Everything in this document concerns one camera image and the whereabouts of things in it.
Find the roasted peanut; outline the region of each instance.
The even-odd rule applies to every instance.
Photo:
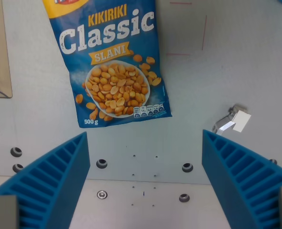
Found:
[[[145,69],[145,70],[151,69],[151,67],[150,67],[147,63],[143,63],[142,65],[139,65],[139,67],[140,67],[141,69]]]
[[[92,86],[92,90],[93,90],[94,92],[98,92],[98,91],[99,91],[99,86],[98,86],[97,84],[93,85],[93,86]]]
[[[108,67],[106,65],[104,65],[104,64],[102,64],[100,68],[101,68],[102,72],[106,73],[108,71]]]
[[[86,107],[90,110],[94,110],[97,106],[96,106],[96,104],[93,104],[93,103],[87,103]]]
[[[111,109],[116,109],[117,108],[117,102],[115,100],[112,100],[110,103]]]
[[[124,87],[124,86],[120,87],[120,90],[119,90],[119,91],[120,91],[120,93],[123,94],[123,93],[125,92],[125,87]]]
[[[93,96],[93,100],[97,101],[98,103],[100,103],[102,101],[99,97],[97,97],[95,95]]]
[[[128,109],[128,107],[124,108],[123,115],[126,115],[127,109]]]
[[[108,80],[111,75],[109,73],[102,73],[102,77]]]
[[[111,89],[111,94],[116,94],[119,91],[119,87],[113,86]]]
[[[132,86],[137,92],[141,91],[142,87],[139,83],[134,83]]]
[[[122,87],[122,86],[124,86],[124,85],[125,85],[125,83],[126,83],[126,80],[125,80],[125,79],[123,79],[123,80],[119,80],[119,82],[118,82],[117,86],[118,86],[118,87]]]
[[[90,91],[90,94],[92,95],[98,95],[98,93],[94,92],[94,91]]]
[[[100,119],[105,118],[106,115],[107,115],[107,114],[105,114],[103,111],[100,111],[100,112],[99,112],[99,118],[100,118]]]
[[[133,57],[133,60],[135,61],[135,62],[141,62],[142,61],[142,56],[140,56],[140,55],[134,55],[134,57]]]
[[[137,101],[137,100],[132,100],[131,101],[131,106],[133,106],[133,107],[136,107],[136,106],[139,106],[139,102]]]
[[[110,117],[109,115],[105,116],[104,121],[108,122],[111,121],[113,119],[113,117]]]
[[[106,105],[104,103],[99,103],[99,106],[101,109],[105,110],[106,109]]]
[[[77,104],[81,104],[83,102],[83,95],[82,94],[78,94],[75,97],[75,101],[76,101]]]
[[[111,77],[111,82],[117,83],[118,81],[119,81],[119,78],[118,78],[118,77],[116,77],[116,76],[112,76],[112,77]]]
[[[150,56],[148,56],[148,57],[146,58],[146,62],[147,62],[148,64],[154,64],[154,63],[155,63],[155,59],[152,58],[152,57],[150,57]]]
[[[149,92],[149,90],[146,87],[143,87],[141,90],[142,94],[147,94]]]
[[[115,76],[116,75],[116,72],[113,68],[109,68],[108,69],[108,73],[111,75],[111,76]]]
[[[123,106],[124,105],[124,103],[125,103],[125,99],[122,97],[122,98],[119,98],[118,100],[117,100],[117,106]]]
[[[161,83],[161,78],[156,78],[151,84],[153,85],[153,86],[157,86],[158,84],[160,84]]]
[[[133,114],[133,107],[130,106],[128,109],[127,109],[127,112],[126,112],[128,115],[132,115]]]
[[[143,81],[144,81],[143,76],[139,75],[139,76],[137,77],[137,80],[136,80],[136,81],[137,81],[137,83],[142,84]]]
[[[102,71],[101,71],[101,69],[100,68],[94,68],[93,70],[92,70],[92,75],[94,76],[94,77],[99,77],[100,75],[101,75],[101,73],[102,73]]]
[[[154,73],[154,72],[149,72],[149,77],[150,77],[152,80],[154,80],[154,79],[157,78],[157,74]]]
[[[90,119],[96,120],[98,113],[99,113],[98,108],[95,108],[94,112],[92,112],[92,113],[90,114]]]
[[[128,92],[124,92],[124,93],[123,93],[123,98],[125,99],[126,102],[129,101],[129,99],[130,99],[130,94],[129,94]]]
[[[142,97],[141,97],[140,93],[136,93],[135,99],[136,99],[139,103],[142,102]]]
[[[114,109],[112,109],[111,107],[107,107],[105,111],[108,114],[114,113]]]

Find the peanut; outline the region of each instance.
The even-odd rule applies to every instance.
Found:
[[[95,108],[94,112],[92,112],[92,113],[90,114],[90,119],[96,120],[98,113],[99,113],[98,108]]]
[[[152,80],[154,80],[154,79],[157,78],[157,74],[154,73],[154,72],[149,72],[149,77],[150,77]]]
[[[105,116],[105,118],[104,118],[104,121],[105,122],[108,122],[108,121],[111,121],[113,119],[113,117],[110,117],[110,116]]]
[[[90,110],[94,110],[97,106],[96,106],[96,104],[93,104],[93,103],[87,103],[86,107]]]
[[[82,94],[78,94],[75,97],[75,101],[76,101],[77,104],[81,104],[83,102],[83,95]]]
[[[100,75],[101,75],[101,73],[102,73],[102,71],[101,71],[101,69],[100,68],[94,68],[93,70],[92,70],[92,75],[94,76],[94,77],[99,77]]]
[[[128,109],[127,109],[127,112],[126,112],[128,115],[132,115],[133,114],[133,107],[130,106]]]
[[[99,106],[101,109],[105,110],[107,107],[104,103],[99,103]]]
[[[106,73],[108,71],[108,67],[106,65],[104,65],[104,64],[102,64],[100,68],[101,68],[102,72]]]
[[[108,80],[105,79],[105,78],[101,78],[101,79],[100,79],[100,83],[103,84],[103,85],[105,85],[105,84],[108,83]]]
[[[136,99],[139,103],[142,102],[142,97],[141,97],[140,93],[136,93],[135,99]]]
[[[153,85],[153,86],[157,86],[158,84],[160,84],[161,83],[161,78],[156,78],[151,84]]]
[[[152,58],[152,57],[150,57],[150,56],[148,56],[148,57],[146,58],[146,62],[147,62],[148,64],[154,64],[154,63],[155,63],[155,59]]]
[[[135,62],[141,62],[141,61],[142,61],[142,57],[137,54],[137,55],[134,55],[133,60],[134,60]]]
[[[99,118],[100,119],[104,119],[106,117],[107,114],[105,114],[103,111],[99,112]]]

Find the blue snack bag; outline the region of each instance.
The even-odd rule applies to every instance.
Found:
[[[43,0],[81,128],[171,117],[155,0]]]

